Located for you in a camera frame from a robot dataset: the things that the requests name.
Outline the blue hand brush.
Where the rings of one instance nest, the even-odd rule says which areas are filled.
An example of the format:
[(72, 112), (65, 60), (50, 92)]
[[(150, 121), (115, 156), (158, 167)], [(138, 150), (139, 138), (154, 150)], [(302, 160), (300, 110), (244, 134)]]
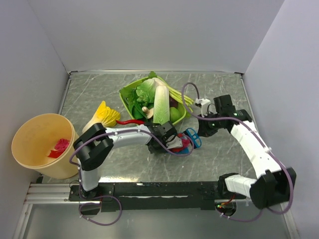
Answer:
[(191, 138), (194, 143), (194, 148), (200, 148), (202, 146), (202, 141), (195, 129), (189, 127), (184, 131), (184, 134)]

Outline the blue dustpan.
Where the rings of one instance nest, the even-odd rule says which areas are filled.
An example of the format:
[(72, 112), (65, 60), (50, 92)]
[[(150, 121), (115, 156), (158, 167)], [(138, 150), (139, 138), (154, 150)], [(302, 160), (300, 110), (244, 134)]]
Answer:
[(189, 153), (189, 151), (190, 151), (190, 149), (191, 149), (191, 146), (192, 146), (192, 144), (193, 144), (191, 138), (188, 137), (187, 135), (185, 135), (184, 133), (178, 133), (177, 135), (178, 135), (178, 137), (181, 138), (181, 139), (182, 139), (182, 138), (188, 138), (188, 139), (190, 140), (191, 144), (190, 144), (189, 147), (187, 147), (187, 148), (183, 148), (183, 147), (182, 147), (182, 148), (183, 148), (183, 151), (178, 152), (178, 153), (176, 153), (176, 154), (187, 154), (187, 153)]

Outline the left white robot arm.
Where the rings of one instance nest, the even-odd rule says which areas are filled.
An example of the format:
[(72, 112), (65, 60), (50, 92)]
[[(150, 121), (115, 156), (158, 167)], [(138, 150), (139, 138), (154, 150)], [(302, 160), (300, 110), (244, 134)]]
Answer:
[(113, 149), (134, 144), (146, 145), (150, 153), (164, 153), (182, 147), (170, 121), (165, 124), (145, 122), (127, 128), (104, 128), (101, 123), (95, 123), (73, 143), (78, 161), (80, 197), (95, 199), (99, 193), (98, 168)]

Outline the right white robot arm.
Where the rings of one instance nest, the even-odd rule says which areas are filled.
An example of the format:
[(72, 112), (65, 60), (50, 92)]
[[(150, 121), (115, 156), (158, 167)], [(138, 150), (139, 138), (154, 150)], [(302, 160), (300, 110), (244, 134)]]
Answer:
[(236, 109), (230, 95), (216, 97), (213, 102), (196, 99), (195, 104), (201, 108), (198, 136), (210, 137), (219, 129), (226, 129), (240, 144), (256, 173), (254, 179), (237, 173), (220, 176), (218, 194), (222, 198), (243, 195), (258, 209), (289, 202), (296, 172), (293, 168), (282, 169), (270, 155), (270, 148), (261, 139), (248, 112)]

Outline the pink paper scrap upper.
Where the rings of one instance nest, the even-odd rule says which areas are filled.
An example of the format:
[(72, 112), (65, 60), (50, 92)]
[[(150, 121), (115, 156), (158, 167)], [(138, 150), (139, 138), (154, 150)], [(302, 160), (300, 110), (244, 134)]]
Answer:
[(182, 141), (182, 147), (183, 148), (187, 148), (191, 144), (191, 142), (190, 142), (190, 140), (188, 138), (182, 138), (181, 141)]

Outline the pink paper scrap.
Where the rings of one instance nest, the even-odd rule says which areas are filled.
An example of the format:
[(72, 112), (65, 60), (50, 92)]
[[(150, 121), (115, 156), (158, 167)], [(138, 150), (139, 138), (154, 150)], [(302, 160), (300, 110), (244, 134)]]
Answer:
[(190, 140), (188, 138), (182, 138), (181, 141), (182, 141), (182, 147), (183, 148), (187, 148), (191, 144), (191, 142), (190, 142)]
[(58, 152), (64, 152), (68, 146), (70, 141), (64, 138), (58, 140), (57, 144), (55, 145), (54, 149)]

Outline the green plastic basket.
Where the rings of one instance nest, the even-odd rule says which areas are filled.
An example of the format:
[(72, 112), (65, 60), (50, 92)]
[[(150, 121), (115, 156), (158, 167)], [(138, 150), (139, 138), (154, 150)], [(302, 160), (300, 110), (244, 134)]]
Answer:
[[(150, 74), (147, 77), (141, 78), (139, 80), (133, 81), (132, 83), (126, 85), (125, 87), (123, 87), (122, 89), (119, 90), (119, 94), (120, 94), (120, 99), (125, 107), (125, 109), (127, 110), (128, 114), (130, 115), (130, 117), (134, 120), (146, 120), (146, 115), (142, 112), (142, 106), (144, 106), (144, 103), (137, 103), (137, 94), (136, 94), (136, 87), (140, 84), (142, 84), (144, 81), (151, 79), (153, 77), (157, 77), (159, 79), (161, 79), (162, 81), (165, 82), (165, 80), (163, 80), (161, 77), (158, 77), (156, 74), (152, 75)], [(178, 108), (177, 108), (180, 112), (180, 119), (177, 120), (176, 122), (173, 122), (173, 125), (178, 124), (180, 121), (182, 121), (186, 115), (186, 109), (184, 107), (184, 105), (178, 103)]]

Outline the red chili pepper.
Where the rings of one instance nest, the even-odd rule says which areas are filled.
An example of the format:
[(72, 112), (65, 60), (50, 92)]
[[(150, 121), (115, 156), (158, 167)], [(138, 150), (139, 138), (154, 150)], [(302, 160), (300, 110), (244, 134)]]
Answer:
[(126, 120), (126, 121), (116, 120), (116, 123), (117, 123), (117, 124), (120, 124), (120, 125), (127, 125), (127, 124), (137, 124), (137, 125), (141, 125), (141, 124), (144, 124), (145, 122), (142, 121), (142, 120), (139, 120), (139, 119), (130, 119), (130, 120)]

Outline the long green white cabbage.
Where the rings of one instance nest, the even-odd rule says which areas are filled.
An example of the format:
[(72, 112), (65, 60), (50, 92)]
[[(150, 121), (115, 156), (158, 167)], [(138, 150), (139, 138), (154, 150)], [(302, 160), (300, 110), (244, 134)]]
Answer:
[(164, 124), (169, 120), (169, 90), (166, 86), (157, 86), (154, 99), (153, 123)]

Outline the green round fruit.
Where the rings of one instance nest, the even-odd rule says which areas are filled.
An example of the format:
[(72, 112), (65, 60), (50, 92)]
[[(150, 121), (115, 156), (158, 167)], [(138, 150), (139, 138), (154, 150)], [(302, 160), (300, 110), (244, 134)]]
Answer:
[(181, 117), (179, 110), (177, 108), (175, 108), (175, 107), (170, 107), (169, 108), (169, 116), (170, 116), (170, 121), (172, 123), (176, 122)]

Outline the beige mushroom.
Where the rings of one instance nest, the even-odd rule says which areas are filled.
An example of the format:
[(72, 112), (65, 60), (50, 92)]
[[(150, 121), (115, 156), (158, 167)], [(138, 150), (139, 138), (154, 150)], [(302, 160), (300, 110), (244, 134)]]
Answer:
[(154, 109), (153, 108), (147, 108), (147, 107), (142, 107), (142, 111), (146, 115), (147, 119), (151, 119), (154, 115)]

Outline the purple onion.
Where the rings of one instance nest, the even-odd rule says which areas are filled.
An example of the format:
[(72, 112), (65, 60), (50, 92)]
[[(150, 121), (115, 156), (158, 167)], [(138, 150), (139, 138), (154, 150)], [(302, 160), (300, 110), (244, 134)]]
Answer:
[(178, 102), (171, 97), (169, 98), (169, 105), (170, 107), (178, 108)]

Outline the green onion stalks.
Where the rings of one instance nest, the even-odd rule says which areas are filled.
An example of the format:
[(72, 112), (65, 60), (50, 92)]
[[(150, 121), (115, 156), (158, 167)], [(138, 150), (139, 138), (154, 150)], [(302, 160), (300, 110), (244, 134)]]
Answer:
[[(170, 87), (167, 83), (162, 81), (161, 79), (154, 77), (152, 78), (157, 86), (166, 86), (169, 90), (169, 96), (173, 98), (175, 101), (183, 105), (182, 97), (181, 97), (181, 92), (175, 90), (174, 88)], [(192, 100), (190, 97), (184, 95), (184, 101), (187, 106), (191, 106), (194, 103), (194, 100)]]

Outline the green leafy lettuce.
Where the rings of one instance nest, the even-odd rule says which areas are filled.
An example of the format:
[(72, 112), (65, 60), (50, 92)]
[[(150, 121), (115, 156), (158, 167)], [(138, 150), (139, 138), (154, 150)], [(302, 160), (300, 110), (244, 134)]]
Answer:
[(154, 82), (154, 80), (152, 80), (152, 78), (144, 81), (142, 84), (136, 87), (135, 92), (138, 96), (137, 103), (142, 102), (145, 104), (142, 107), (147, 107), (149, 109), (152, 108), (154, 106), (155, 91), (156, 91), (156, 83)]

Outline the yellow napa cabbage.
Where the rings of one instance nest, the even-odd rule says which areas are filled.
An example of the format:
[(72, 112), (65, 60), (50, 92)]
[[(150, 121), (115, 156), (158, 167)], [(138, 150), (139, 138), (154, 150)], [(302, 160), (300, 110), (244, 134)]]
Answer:
[(121, 115), (118, 111), (110, 108), (106, 105), (105, 101), (102, 101), (92, 118), (83, 127), (82, 133), (86, 132), (92, 125), (96, 123), (101, 123), (103, 127), (114, 127), (120, 118)]

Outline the pink paper scrap lower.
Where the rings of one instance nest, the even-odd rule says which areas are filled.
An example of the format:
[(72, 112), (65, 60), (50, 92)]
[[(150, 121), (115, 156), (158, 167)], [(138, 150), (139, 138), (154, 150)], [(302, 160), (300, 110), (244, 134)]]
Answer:
[(70, 141), (64, 138), (58, 140), (57, 144), (55, 145), (54, 149), (58, 152), (64, 152), (68, 146)]

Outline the red paper strip right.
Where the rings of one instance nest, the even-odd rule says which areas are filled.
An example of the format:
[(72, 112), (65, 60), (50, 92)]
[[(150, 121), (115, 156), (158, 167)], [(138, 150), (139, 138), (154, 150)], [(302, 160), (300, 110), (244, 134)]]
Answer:
[(49, 158), (58, 158), (62, 155), (62, 151), (51, 150), (47, 157)]

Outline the beige plastic bucket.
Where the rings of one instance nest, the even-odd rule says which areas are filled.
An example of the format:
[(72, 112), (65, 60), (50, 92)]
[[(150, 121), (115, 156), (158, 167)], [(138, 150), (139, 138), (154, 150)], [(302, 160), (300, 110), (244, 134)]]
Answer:
[[(68, 148), (58, 158), (47, 157), (61, 138), (70, 141)], [(67, 118), (43, 114), (20, 127), (12, 140), (11, 151), (21, 166), (51, 178), (67, 179), (78, 173), (77, 166), (69, 162), (77, 138), (74, 126)]]

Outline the black base frame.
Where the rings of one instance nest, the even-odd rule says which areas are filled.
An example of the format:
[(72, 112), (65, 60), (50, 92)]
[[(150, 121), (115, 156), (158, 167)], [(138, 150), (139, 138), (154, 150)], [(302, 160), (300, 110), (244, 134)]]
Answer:
[(69, 201), (98, 203), (102, 212), (122, 210), (201, 209), (214, 210), (218, 202), (246, 197), (218, 189), (216, 181), (99, 183), (90, 192), (78, 185), (70, 188)]

